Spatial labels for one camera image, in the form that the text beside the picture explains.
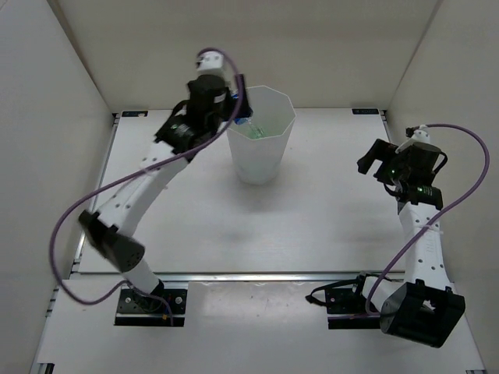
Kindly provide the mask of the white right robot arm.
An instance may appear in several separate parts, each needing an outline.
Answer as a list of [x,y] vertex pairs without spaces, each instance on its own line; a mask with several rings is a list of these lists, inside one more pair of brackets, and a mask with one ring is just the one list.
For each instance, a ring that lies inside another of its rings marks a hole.
[[366,275],[350,292],[352,306],[378,317],[383,333],[440,348],[465,311],[465,299],[452,290],[446,273],[437,214],[443,210],[441,191],[432,185],[447,162],[440,148],[412,141],[400,150],[378,139],[357,162],[366,174],[375,161],[375,179],[398,204],[405,246],[393,259],[405,261],[398,284],[387,271]]

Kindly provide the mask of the clear bottle blue label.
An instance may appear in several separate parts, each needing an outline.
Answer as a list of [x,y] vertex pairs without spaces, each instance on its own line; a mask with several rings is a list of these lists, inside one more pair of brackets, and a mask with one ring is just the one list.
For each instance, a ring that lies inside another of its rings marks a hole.
[[236,129],[241,132],[244,136],[245,136],[245,131],[244,131],[244,128],[242,127],[242,125],[246,122],[246,121],[252,121],[252,116],[250,118],[240,118],[240,119],[235,119],[234,120],[234,123],[236,125]]

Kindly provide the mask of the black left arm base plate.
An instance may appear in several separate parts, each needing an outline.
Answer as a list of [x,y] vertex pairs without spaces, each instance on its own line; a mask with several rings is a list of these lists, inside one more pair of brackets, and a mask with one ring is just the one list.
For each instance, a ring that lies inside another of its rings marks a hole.
[[122,288],[115,310],[116,326],[184,327],[187,288],[165,288],[162,298],[169,304],[145,298],[130,288]]

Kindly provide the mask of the green plastic soda bottle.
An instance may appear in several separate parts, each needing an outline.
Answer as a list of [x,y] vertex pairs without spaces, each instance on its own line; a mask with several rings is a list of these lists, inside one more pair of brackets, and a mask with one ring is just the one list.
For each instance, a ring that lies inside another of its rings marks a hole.
[[245,131],[245,136],[249,139],[263,139],[266,137],[264,129],[251,121],[246,121],[242,127]]

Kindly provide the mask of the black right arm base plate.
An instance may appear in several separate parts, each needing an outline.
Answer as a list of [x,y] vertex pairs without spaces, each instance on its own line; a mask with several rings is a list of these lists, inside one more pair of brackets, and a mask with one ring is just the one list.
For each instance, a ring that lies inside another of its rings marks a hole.
[[379,330],[380,319],[366,313],[362,287],[375,273],[362,272],[356,278],[338,280],[314,288],[305,299],[311,305],[326,309],[329,330]]

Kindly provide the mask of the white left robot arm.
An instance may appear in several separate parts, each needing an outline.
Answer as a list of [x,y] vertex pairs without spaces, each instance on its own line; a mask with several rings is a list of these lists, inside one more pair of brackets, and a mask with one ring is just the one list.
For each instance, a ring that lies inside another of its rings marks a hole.
[[188,82],[189,98],[179,102],[154,134],[140,175],[124,183],[94,212],[78,218],[90,245],[135,289],[136,302],[147,312],[164,301],[164,285],[145,260],[145,248],[133,236],[144,214],[197,154],[197,147],[214,139],[222,123],[247,118],[253,113],[245,78],[235,75],[237,93],[214,75]]

